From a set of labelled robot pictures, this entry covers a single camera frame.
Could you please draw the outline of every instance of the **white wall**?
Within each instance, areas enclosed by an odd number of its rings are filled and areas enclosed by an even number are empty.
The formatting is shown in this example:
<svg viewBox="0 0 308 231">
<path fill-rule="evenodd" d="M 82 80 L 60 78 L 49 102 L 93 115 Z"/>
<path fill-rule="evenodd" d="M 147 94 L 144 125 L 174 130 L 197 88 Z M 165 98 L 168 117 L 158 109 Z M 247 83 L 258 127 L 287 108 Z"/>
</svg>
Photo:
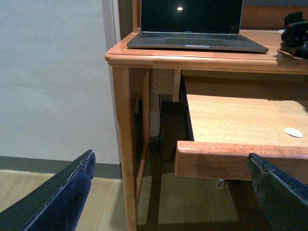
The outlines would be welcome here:
<svg viewBox="0 0 308 231">
<path fill-rule="evenodd" d="M 119 164 L 106 28 L 100 0 L 0 1 L 0 155 Z"/>
</svg>

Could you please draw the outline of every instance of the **baseboard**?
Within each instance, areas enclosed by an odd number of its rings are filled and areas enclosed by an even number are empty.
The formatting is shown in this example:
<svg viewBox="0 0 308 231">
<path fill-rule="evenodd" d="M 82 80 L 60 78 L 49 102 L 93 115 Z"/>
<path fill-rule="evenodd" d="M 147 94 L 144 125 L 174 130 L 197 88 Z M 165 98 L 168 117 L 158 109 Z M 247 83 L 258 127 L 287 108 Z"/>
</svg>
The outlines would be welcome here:
<svg viewBox="0 0 308 231">
<path fill-rule="evenodd" d="M 57 173 L 70 163 L 64 160 L 0 156 L 0 169 L 14 171 Z M 94 177 L 122 179 L 121 165 L 96 163 Z"/>
</svg>

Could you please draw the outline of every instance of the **laptop screen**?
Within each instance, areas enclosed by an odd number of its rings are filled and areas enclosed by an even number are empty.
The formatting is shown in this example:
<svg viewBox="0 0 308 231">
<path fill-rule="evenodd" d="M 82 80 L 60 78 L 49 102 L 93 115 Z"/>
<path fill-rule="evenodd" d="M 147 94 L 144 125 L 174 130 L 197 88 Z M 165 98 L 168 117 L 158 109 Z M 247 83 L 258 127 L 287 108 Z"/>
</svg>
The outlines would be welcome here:
<svg viewBox="0 0 308 231">
<path fill-rule="evenodd" d="M 141 31 L 237 34 L 243 0 L 142 0 Z"/>
</svg>

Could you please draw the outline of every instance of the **laptop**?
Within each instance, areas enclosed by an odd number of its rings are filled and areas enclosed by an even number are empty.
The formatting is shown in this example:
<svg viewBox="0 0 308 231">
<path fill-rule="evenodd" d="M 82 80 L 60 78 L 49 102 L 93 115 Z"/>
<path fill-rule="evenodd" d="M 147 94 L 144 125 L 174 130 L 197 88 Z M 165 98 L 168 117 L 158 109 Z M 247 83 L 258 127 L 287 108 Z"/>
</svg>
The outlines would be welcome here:
<svg viewBox="0 0 308 231">
<path fill-rule="evenodd" d="M 141 0 L 129 48 L 267 52 L 239 35 L 243 0 Z"/>
</svg>

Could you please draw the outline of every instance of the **desk top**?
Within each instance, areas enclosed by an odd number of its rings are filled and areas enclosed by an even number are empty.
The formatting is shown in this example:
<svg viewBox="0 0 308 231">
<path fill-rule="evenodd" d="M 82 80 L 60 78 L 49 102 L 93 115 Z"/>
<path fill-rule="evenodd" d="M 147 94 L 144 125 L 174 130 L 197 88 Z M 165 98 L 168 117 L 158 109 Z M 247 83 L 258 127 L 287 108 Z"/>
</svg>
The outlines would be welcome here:
<svg viewBox="0 0 308 231">
<path fill-rule="evenodd" d="M 308 74 L 308 60 L 280 50 L 281 33 L 242 30 L 241 35 L 269 48 L 267 53 L 128 49 L 131 33 L 111 48 L 109 65 L 126 67 Z"/>
</svg>

